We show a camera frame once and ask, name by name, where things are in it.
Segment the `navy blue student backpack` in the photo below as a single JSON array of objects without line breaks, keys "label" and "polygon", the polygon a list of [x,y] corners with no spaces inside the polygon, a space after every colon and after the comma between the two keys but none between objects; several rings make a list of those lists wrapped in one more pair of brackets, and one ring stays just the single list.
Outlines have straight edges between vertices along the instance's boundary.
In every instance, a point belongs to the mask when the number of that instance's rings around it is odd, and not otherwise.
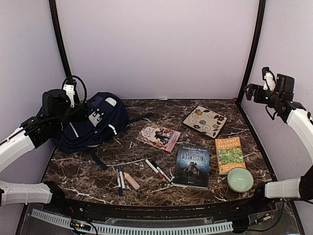
[{"label": "navy blue student backpack", "polygon": [[63,153],[88,151],[91,158],[106,170],[108,166],[96,156],[93,149],[125,131],[130,124],[153,114],[146,113],[129,119],[123,100],[109,92],[98,92],[87,104],[87,119],[82,122],[72,121],[64,129],[61,139],[53,139],[52,142]]}]

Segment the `pink illustrated paperback book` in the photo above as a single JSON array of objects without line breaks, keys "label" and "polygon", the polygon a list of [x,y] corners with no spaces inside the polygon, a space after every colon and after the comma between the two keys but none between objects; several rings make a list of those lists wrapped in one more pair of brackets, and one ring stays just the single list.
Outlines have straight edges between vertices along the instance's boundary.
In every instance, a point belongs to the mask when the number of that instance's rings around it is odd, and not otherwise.
[{"label": "pink illustrated paperback book", "polygon": [[142,128],[136,139],[171,153],[180,137],[180,132],[157,125],[147,125]]}]

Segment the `Wuthering Heights blue book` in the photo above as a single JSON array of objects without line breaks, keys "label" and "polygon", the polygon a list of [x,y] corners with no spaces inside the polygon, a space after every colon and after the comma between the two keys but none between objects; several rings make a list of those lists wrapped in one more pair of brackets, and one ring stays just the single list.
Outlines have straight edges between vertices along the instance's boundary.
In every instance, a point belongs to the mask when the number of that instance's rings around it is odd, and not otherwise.
[{"label": "Wuthering Heights blue book", "polygon": [[180,145],[172,185],[207,189],[209,182],[209,148]]}]

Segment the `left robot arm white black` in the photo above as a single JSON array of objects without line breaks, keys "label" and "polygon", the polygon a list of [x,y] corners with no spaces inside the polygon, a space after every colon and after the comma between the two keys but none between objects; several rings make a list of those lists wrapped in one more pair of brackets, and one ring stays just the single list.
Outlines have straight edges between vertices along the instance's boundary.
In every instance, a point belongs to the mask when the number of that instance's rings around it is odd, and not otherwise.
[{"label": "left robot arm white black", "polygon": [[[24,121],[11,136],[0,143],[0,169],[5,170],[17,159],[39,148],[49,139],[59,139],[63,130],[73,121],[86,120],[86,100],[74,100],[74,91],[53,89],[43,93],[38,113]],[[22,184],[1,181],[0,204],[42,203],[58,213],[66,213],[69,203],[62,190],[54,183]]]}]

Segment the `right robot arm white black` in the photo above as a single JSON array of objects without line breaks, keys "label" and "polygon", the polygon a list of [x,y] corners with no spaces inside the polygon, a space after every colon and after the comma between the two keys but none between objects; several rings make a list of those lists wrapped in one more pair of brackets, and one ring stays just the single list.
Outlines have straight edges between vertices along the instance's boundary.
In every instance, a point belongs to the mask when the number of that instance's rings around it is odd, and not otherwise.
[{"label": "right robot arm white black", "polygon": [[244,88],[248,117],[277,174],[250,200],[253,212],[261,212],[268,199],[313,199],[313,113],[293,99],[294,84],[265,67]]}]

